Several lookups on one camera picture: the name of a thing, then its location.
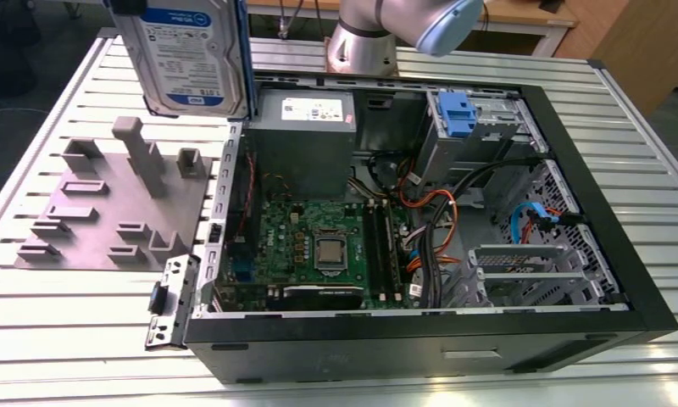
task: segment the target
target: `blue drive bay latch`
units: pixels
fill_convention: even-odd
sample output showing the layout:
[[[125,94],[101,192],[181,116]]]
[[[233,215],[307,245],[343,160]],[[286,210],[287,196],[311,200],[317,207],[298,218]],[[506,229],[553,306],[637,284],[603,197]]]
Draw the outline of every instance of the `blue drive bay latch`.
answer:
[[[439,115],[449,137],[465,138],[477,125],[477,108],[463,92],[438,93]]]

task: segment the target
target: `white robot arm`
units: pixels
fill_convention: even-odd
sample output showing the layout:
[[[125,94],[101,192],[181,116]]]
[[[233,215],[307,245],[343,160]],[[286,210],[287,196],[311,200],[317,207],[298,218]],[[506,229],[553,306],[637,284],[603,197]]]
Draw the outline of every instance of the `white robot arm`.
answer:
[[[482,0],[342,0],[327,49],[330,70],[390,75],[395,37],[421,53],[446,55],[465,40],[481,10]]]

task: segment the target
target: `floor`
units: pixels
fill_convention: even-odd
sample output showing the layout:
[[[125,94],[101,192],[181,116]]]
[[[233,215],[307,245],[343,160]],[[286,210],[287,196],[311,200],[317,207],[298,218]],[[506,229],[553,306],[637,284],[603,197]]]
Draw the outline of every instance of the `floor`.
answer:
[[[70,20],[63,6],[53,2],[37,2],[34,18],[41,28],[42,41],[26,50],[26,57],[38,77],[37,87],[17,98],[0,98],[0,109],[22,108],[34,110],[0,111],[0,190],[11,169],[25,152],[34,133],[39,129],[46,112],[59,96],[85,52],[93,43],[101,27],[111,26],[107,12],[99,6],[82,6],[82,17]],[[270,19],[253,19],[254,25],[263,24],[255,34],[263,35],[275,29]],[[317,27],[299,22],[297,30],[302,39],[306,31]],[[329,22],[323,31],[331,32]],[[650,122],[671,153],[678,158],[678,93],[669,96],[650,117]]]

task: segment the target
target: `metal latch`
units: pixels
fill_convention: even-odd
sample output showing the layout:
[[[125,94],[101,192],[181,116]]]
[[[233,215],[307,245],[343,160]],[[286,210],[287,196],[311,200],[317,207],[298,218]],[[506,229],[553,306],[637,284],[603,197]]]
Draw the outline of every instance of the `metal latch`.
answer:
[[[201,259],[193,254],[173,257],[166,261],[147,304],[153,316],[145,337],[145,350],[186,349],[182,336],[189,321],[199,265]]]

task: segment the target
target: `aluminum extrusion table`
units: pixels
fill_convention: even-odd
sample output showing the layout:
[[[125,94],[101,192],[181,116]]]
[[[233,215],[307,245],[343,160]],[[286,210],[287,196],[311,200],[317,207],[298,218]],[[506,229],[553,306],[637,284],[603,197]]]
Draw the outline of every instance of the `aluminum extrusion table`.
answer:
[[[323,70],[318,43],[255,39],[251,48],[257,69]],[[678,319],[678,164],[607,72],[579,60],[477,53],[433,59],[406,49],[398,70],[402,76],[543,86]],[[142,118],[145,138],[162,153],[198,147],[219,158],[225,121],[151,117],[121,39],[98,38],[0,194],[0,400],[101,407],[678,405],[678,332],[553,373],[521,376],[223,386],[190,352],[146,353],[145,307],[157,273],[11,267],[65,169],[58,154],[69,137],[122,151],[110,136],[117,115]],[[198,239],[205,232],[202,221]]]

